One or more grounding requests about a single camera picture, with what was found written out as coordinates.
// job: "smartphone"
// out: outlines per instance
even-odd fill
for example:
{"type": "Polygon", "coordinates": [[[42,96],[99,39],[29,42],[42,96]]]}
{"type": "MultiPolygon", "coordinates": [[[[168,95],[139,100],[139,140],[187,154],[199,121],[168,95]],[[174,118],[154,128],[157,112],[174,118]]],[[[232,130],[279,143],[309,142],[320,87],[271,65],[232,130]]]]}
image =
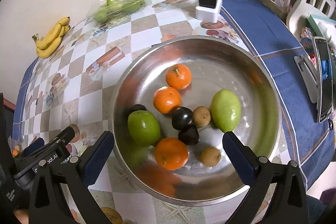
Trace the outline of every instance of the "smartphone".
{"type": "Polygon", "coordinates": [[[323,122],[330,116],[333,103],[331,54],[323,37],[314,37],[312,43],[318,73],[317,121],[323,122]]]}

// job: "bowl rim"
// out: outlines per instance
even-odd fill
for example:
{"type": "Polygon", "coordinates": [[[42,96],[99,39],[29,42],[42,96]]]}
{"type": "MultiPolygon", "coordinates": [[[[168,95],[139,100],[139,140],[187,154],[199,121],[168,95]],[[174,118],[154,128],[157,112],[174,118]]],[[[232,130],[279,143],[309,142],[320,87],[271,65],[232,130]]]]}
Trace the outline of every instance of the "bowl rim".
{"type": "MultiPolygon", "coordinates": [[[[112,93],[112,98],[111,98],[111,102],[110,102],[110,110],[109,110],[109,119],[108,119],[108,128],[109,131],[112,132],[113,134],[115,134],[114,132],[114,106],[119,94],[119,90],[120,87],[122,85],[122,83],[124,82],[124,80],[126,79],[127,75],[130,73],[130,71],[140,62],[142,61],[144,58],[146,58],[149,54],[151,54],[152,52],[166,46],[169,45],[171,43],[174,42],[179,42],[179,41],[183,41],[183,40],[189,40],[189,39],[205,39],[205,40],[213,40],[216,42],[220,42],[223,44],[226,44],[230,47],[233,47],[234,49],[240,51],[241,53],[243,53],[244,55],[246,55],[246,57],[248,57],[250,60],[252,60],[258,67],[259,69],[264,73],[268,83],[270,84],[270,86],[272,87],[273,93],[275,94],[275,98],[276,98],[276,102],[277,102],[277,109],[278,109],[278,129],[277,129],[277,137],[273,146],[273,149],[270,153],[270,156],[268,157],[269,161],[272,161],[275,153],[277,151],[277,148],[279,146],[279,142],[280,142],[280,134],[281,134],[281,127],[282,127],[282,113],[281,113],[281,105],[280,105],[280,100],[279,100],[279,94],[278,94],[278,89],[276,88],[275,84],[274,84],[274,80],[273,78],[270,77],[269,73],[265,70],[265,68],[262,66],[262,64],[258,63],[258,61],[256,60],[255,57],[253,57],[249,52],[247,52],[246,50],[244,50],[243,48],[231,43],[231,42],[227,42],[225,40],[219,39],[219,38],[215,38],[215,37],[208,37],[205,35],[189,35],[189,36],[184,36],[184,37],[177,37],[177,38],[173,38],[170,39],[166,42],[163,43],[159,43],[155,46],[152,46],[150,49],[148,49],[147,51],[145,51],[144,53],[142,53],[140,56],[138,56],[125,70],[125,72],[122,74],[122,76],[120,77],[119,81],[117,82],[117,84],[115,85],[115,89],[112,93]]],[[[136,185],[138,185],[142,190],[144,190],[146,193],[149,193],[150,195],[154,196],[155,198],[158,198],[164,202],[168,202],[168,203],[172,203],[175,205],[181,205],[181,206],[191,206],[191,207],[197,207],[197,206],[208,206],[208,205],[213,205],[213,204],[217,204],[217,203],[221,203],[224,201],[227,201],[231,198],[234,198],[238,195],[240,195],[241,193],[244,193],[245,191],[247,191],[250,186],[248,185],[242,185],[240,188],[238,188],[237,190],[233,191],[230,194],[227,194],[225,196],[221,196],[218,198],[213,198],[213,199],[205,199],[205,200],[183,200],[183,199],[178,199],[178,198],[172,198],[166,195],[163,195],[161,193],[159,193],[158,191],[150,188],[149,186],[147,186],[146,184],[144,184],[141,180],[138,179],[138,177],[131,171],[131,169],[127,166],[125,160],[123,159],[123,157],[120,154],[120,150],[118,148],[118,144],[115,141],[114,144],[114,148],[113,148],[115,157],[117,158],[117,161],[119,162],[119,164],[121,165],[121,167],[123,168],[123,170],[125,171],[125,173],[127,174],[127,176],[132,180],[132,182],[134,182],[136,185]]]]}

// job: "black fruit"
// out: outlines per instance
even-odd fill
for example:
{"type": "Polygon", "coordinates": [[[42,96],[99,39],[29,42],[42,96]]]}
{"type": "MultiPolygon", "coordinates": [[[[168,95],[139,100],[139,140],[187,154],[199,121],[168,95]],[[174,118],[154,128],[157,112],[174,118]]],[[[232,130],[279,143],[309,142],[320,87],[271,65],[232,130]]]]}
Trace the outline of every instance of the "black fruit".
{"type": "Polygon", "coordinates": [[[127,111],[127,117],[133,113],[134,111],[138,111],[138,110],[147,110],[147,108],[144,106],[144,105],[141,105],[141,104],[135,104],[135,105],[132,105],[128,111],[127,111]]]}
{"type": "Polygon", "coordinates": [[[184,106],[177,108],[173,112],[171,124],[176,130],[182,130],[193,121],[193,112],[184,106]]]}
{"type": "Polygon", "coordinates": [[[191,124],[186,128],[182,129],[178,134],[178,139],[185,145],[195,145],[198,144],[200,136],[197,132],[197,126],[191,124]]]}

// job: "bunch of bananas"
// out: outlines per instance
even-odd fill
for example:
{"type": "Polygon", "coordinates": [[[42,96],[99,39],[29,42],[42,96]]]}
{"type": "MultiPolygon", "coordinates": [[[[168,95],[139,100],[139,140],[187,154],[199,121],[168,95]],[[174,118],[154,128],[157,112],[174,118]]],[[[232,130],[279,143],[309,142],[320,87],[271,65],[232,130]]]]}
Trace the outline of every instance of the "bunch of bananas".
{"type": "Polygon", "coordinates": [[[57,49],[64,35],[70,30],[69,21],[70,17],[61,18],[42,40],[38,34],[32,36],[39,57],[48,58],[57,49]]]}

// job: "phone screen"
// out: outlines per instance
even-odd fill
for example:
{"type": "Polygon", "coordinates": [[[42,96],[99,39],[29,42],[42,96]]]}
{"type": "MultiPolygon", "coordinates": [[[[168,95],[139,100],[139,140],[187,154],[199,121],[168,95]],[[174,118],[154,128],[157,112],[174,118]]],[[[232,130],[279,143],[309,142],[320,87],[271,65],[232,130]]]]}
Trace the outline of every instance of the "phone screen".
{"type": "Polygon", "coordinates": [[[316,47],[319,52],[321,63],[321,81],[322,81],[321,82],[322,98],[321,98],[321,115],[320,115],[320,122],[321,122],[327,116],[329,116],[331,112],[333,82],[332,82],[332,68],[328,51],[328,45],[325,40],[317,39],[316,47]]]}

